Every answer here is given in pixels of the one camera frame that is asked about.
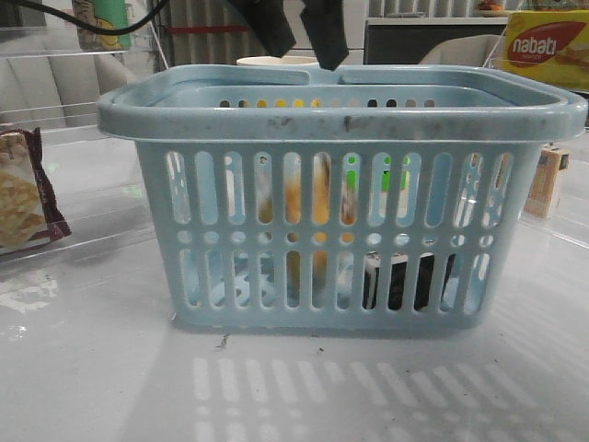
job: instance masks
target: basket hole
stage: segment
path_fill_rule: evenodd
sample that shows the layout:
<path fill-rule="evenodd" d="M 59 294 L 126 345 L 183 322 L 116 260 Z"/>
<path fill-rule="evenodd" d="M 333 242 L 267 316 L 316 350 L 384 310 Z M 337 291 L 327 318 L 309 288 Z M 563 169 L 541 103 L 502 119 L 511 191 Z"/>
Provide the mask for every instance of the basket hole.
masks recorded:
<path fill-rule="evenodd" d="M 428 195 L 426 223 L 429 227 L 442 224 L 451 175 L 452 157 L 449 154 L 437 155 L 433 161 L 432 181 Z"/>
<path fill-rule="evenodd" d="M 354 240 L 353 233 L 347 232 L 340 236 L 340 243 L 341 244 L 352 244 Z"/>
<path fill-rule="evenodd" d="M 290 232 L 286 235 L 286 240 L 291 244 L 296 244 L 299 240 L 298 233 Z"/>
<path fill-rule="evenodd" d="M 338 254 L 338 282 L 336 305 L 339 309 L 345 310 L 350 307 L 352 296 L 352 279 L 354 270 L 353 254 L 343 251 Z"/>
<path fill-rule="evenodd" d="M 212 225 L 219 216 L 213 156 L 208 152 L 197 153 L 194 156 L 194 166 L 201 220 L 205 225 Z"/>
<path fill-rule="evenodd" d="M 313 253 L 313 279 L 311 303 L 314 308 L 324 308 L 326 303 L 325 284 L 327 282 L 328 254 L 324 250 Z"/>
<path fill-rule="evenodd" d="M 286 278 L 286 304 L 288 307 L 298 307 L 301 299 L 301 255 L 298 251 L 291 250 L 286 254 Z"/>
<path fill-rule="evenodd" d="M 219 242 L 219 234 L 217 232 L 205 232 L 203 236 L 203 240 L 207 244 L 216 244 Z"/>
<path fill-rule="evenodd" d="M 233 232 L 231 233 L 231 241 L 236 244 L 241 244 L 246 240 L 246 234 L 244 232 Z"/>
<path fill-rule="evenodd" d="M 343 158 L 340 216 L 345 226 L 354 224 L 358 216 L 358 178 L 361 163 L 360 156 L 355 153 L 346 154 Z"/>
<path fill-rule="evenodd" d="M 407 259 L 408 256 L 405 253 L 397 254 L 392 258 L 387 302 L 387 307 L 389 310 L 399 310 L 403 305 L 405 276 L 407 273 Z"/>
<path fill-rule="evenodd" d="M 190 249 L 183 249 L 179 253 L 180 274 L 184 296 L 192 306 L 198 306 L 200 301 L 199 274 L 196 271 L 194 253 Z"/>
<path fill-rule="evenodd" d="M 207 251 L 205 259 L 209 279 L 209 300 L 213 306 L 220 308 L 225 305 L 223 269 L 225 264 L 231 265 L 231 262 L 224 262 L 221 252 L 217 249 Z"/>
<path fill-rule="evenodd" d="M 406 233 L 401 233 L 400 235 L 395 236 L 395 245 L 399 247 L 406 246 L 409 244 L 410 236 Z"/>
<path fill-rule="evenodd" d="M 368 238 L 366 238 L 366 243 L 369 246 L 376 246 L 380 244 L 380 241 L 382 241 L 382 239 L 383 237 L 379 233 L 371 233 L 370 235 L 368 235 Z"/>
<path fill-rule="evenodd" d="M 376 307 L 380 267 L 380 253 L 366 254 L 364 257 L 364 287 L 362 290 L 362 308 L 365 310 L 372 310 Z"/>
<path fill-rule="evenodd" d="M 273 199 L 271 191 L 271 157 L 266 153 L 259 153 L 254 159 L 256 183 L 256 204 L 258 219 L 268 224 L 273 219 Z"/>
<path fill-rule="evenodd" d="M 225 186 L 229 221 L 232 224 L 243 224 L 246 220 L 245 189 L 241 155 L 237 152 L 225 155 Z"/>
<path fill-rule="evenodd" d="M 461 189 L 456 201 L 454 225 L 466 227 L 472 221 L 475 206 L 478 203 L 479 180 L 483 166 L 483 157 L 479 153 L 470 154 L 462 166 Z"/>
<path fill-rule="evenodd" d="M 248 282 L 248 254 L 244 251 L 236 251 L 233 254 L 234 285 L 237 305 L 247 307 L 249 305 Z"/>
<path fill-rule="evenodd" d="M 457 254 L 450 255 L 445 265 L 445 281 L 442 290 L 442 298 L 440 300 L 440 310 L 450 311 L 454 308 L 461 272 L 461 256 Z"/>
<path fill-rule="evenodd" d="M 192 242 L 192 235 L 188 230 L 181 230 L 178 232 L 178 241 L 182 244 L 190 244 Z"/>
<path fill-rule="evenodd" d="M 271 252 L 266 251 L 260 254 L 260 291 L 261 304 L 269 308 L 276 300 L 276 292 L 274 287 L 274 257 Z"/>
<path fill-rule="evenodd" d="M 413 309 L 420 311 L 430 304 L 430 289 L 433 282 L 433 268 L 435 256 L 431 253 L 422 254 L 419 261 L 417 285 L 415 286 L 415 298 Z"/>
<path fill-rule="evenodd" d="M 465 237 L 464 235 L 454 235 L 452 237 L 452 240 L 450 241 L 450 244 L 453 247 L 462 247 L 467 243 L 467 237 Z"/>
<path fill-rule="evenodd" d="M 261 232 L 258 234 L 258 243 L 259 244 L 270 244 L 271 241 L 272 241 L 272 233 Z"/>
<path fill-rule="evenodd" d="M 400 227 L 408 227 L 413 224 L 421 168 L 422 157 L 419 154 L 411 153 L 403 158 L 397 206 L 397 224 Z"/>
<path fill-rule="evenodd" d="M 467 298 L 464 304 L 464 313 L 466 315 L 476 313 L 480 310 L 490 267 L 491 256 L 488 253 L 481 253 L 475 257 L 472 264 L 472 275 L 468 286 Z"/>
<path fill-rule="evenodd" d="M 331 157 L 321 152 L 313 157 L 313 222 L 319 226 L 329 221 L 329 175 Z"/>
<path fill-rule="evenodd" d="M 323 244 L 328 240 L 328 234 L 325 232 L 317 232 L 315 235 L 313 235 L 313 241 L 316 244 Z"/>
<path fill-rule="evenodd" d="M 479 244 L 482 248 L 489 247 L 494 241 L 493 235 L 485 235 L 480 238 Z"/>
<path fill-rule="evenodd" d="M 387 214 L 388 190 L 390 188 L 391 157 L 378 153 L 372 160 L 372 177 L 369 194 L 368 225 L 382 226 Z"/>
<path fill-rule="evenodd" d="M 294 152 L 286 154 L 283 170 L 286 221 L 296 224 L 301 220 L 301 157 Z"/>
<path fill-rule="evenodd" d="M 184 156 L 178 152 L 168 152 L 166 154 L 166 163 L 167 182 L 174 219 L 179 224 L 188 224 L 191 221 L 191 202 L 186 182 Z"/>

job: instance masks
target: snack package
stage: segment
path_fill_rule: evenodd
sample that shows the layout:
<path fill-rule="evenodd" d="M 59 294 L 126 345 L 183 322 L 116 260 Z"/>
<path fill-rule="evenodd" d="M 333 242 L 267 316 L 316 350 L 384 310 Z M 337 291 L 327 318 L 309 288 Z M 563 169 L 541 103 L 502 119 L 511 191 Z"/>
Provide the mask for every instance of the snack package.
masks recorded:
<path fill-rule="evenodd" d="M 41 166 L 40 131 L 0 134 L 0 255 L 70 235 Z"/>
<path fill-rule="evenodd" d="M 545 147 L 537 162 L 536 175 L 525 201 L 524 210 L 531 215 L 550 218 L 560 201 L 562 174 L 569 168 L 571 152 L 559 147 Z"/>
<path fill-rule="evenodd" d="M 503 70 L 589 90 L 589 11 L 514 12 L 505 39 Z"/>

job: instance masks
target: green object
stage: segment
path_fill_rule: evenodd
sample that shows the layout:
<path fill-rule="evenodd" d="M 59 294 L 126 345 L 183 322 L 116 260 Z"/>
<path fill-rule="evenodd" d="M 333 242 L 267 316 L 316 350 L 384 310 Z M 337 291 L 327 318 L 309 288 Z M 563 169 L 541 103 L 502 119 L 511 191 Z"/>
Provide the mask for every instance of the green object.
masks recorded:
<path fill-rule="evenodd" d="M 356 162 L 356 158 L 355 157 L 350 157 L 348 158 L 348 163 L 350 164 L 354 164 Z M 390 164 L 390 157 L 387 157 L 385 159 L 385 164 Z M 408 157 L 405 157 L 405 159 L 403 160 L 403 164 L 404 165 L 409 165 L 410 160 Z M 346 173 L 346 184 L 348 185 L 348 187 L 351 187 L 352 189 L 357 189 L 357 175 L 355 170 L 349 170 L 348 173 Z M 401 190 L 404 191 L 407 188 L 407 185 L 409 183 L 409 173 L 408 171 L 402 172 L 402 176 L 401 176 Z M 382 180 L 382 185 L 381 185 L 381 192 L 388 192 L 388 188 L 390 186 L 390 172 L 388 170 L 385 170 L 383 172 L 383 180 Z"/>

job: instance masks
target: light blue basket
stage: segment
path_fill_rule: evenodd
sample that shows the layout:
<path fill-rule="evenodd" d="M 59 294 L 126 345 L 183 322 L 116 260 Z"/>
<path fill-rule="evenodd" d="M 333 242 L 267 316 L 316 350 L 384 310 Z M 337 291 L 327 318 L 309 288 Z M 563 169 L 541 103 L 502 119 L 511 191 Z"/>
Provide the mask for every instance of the light blue basket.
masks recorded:
<path fill-rule="evenodd" d="M 436 329 L 482 320 L 539 150 L 579 135 L 585 106 L 478 68 L 190 65 L 110 92 L 98 111 L 101 131 L 136 142 L 185 321 Z M 317 157 L 330 163 L 322 225 Z M 285 181 L 297 174 L 300 219 L 289 222 Z M 351 224 L 343 183 L 357 194 Z"/>

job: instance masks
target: small box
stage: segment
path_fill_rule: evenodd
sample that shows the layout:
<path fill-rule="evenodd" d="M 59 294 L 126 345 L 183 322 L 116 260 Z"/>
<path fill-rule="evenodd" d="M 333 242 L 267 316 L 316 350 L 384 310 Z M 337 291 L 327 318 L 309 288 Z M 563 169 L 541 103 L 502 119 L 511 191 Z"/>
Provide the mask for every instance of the small box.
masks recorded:
<path fill-rule="evenodd" d="M 529 214 L 550 218 L 559 206 L 562 172 L 569 168 L 570 152 L 559 147 L 542 149 L 536 175 L 527 195 L 524 210 Z"/>
<path fill-rule="evenodd" d="M 589 11 L 510 15 L 501 68 L 573 90 L 589 89 Z"/>

